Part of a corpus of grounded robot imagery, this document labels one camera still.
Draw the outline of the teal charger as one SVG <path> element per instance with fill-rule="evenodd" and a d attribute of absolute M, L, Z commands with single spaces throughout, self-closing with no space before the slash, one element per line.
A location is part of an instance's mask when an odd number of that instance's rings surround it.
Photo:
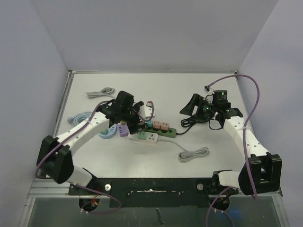
<path fill-rule="evenodd" d="M 152 128 L 152 124 L 153 124 L 153 121 L 147 121 L 147 122 L 146 122 L 146 126 L 147 126 L 148 128 Z"/>

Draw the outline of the pink charger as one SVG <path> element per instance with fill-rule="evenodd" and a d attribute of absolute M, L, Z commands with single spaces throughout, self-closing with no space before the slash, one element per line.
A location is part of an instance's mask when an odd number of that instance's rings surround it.
<path fill-rule="evenodd" d="M 168 131 L 169 130 L 169 123 L 161 122 L 160 129 L 163 130 L 163 131 Z"/>
<path fill-rule="evenodd" d="M 152 127 L 154 129 L 160 129 L 160 125 L 161 125 L 161 122 L 159 122 L 159 121 L 153 121 L 152 122 Z"/>

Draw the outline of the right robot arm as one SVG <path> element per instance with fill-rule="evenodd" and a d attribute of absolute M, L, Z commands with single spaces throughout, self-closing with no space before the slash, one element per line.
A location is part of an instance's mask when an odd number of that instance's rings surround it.
<path fill-rule="evenodd" d="M 241 171 L 223 170 L 211 181 L 211 189 L 222 193 L 227 187 L 240 189 L 245 195 L 276 192 L 280 188 L 282 159 L 271 154 L 247 126 L 238 108 L 232 108 L 227 90 L 209 90 L 205 97 L 193 94 L 180 114 L 192 120 L 216 120 L 233 139 L 243 154 L 245 163 Z"/>

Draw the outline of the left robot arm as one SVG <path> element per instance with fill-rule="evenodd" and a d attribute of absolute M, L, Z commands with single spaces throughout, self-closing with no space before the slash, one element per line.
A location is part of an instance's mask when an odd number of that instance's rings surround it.
<path fill-rule="evenodd" d="M 89 171 L 74 165 L 73 156 L 85 143 L 114 124 L 125 122 L 130 134 L 137 133 L 142 128 L 139 111 L 143 105 L 142 101 L 135 102 L 134 96 L 125 91 L 120 91 L 115 99 L 100 102 L 90 117 L 77 126 L 42 140 L 37 171 L 42 171 L 58 184 L 78 184 L 85 194 L 92 194 L 97 183 Z"/>

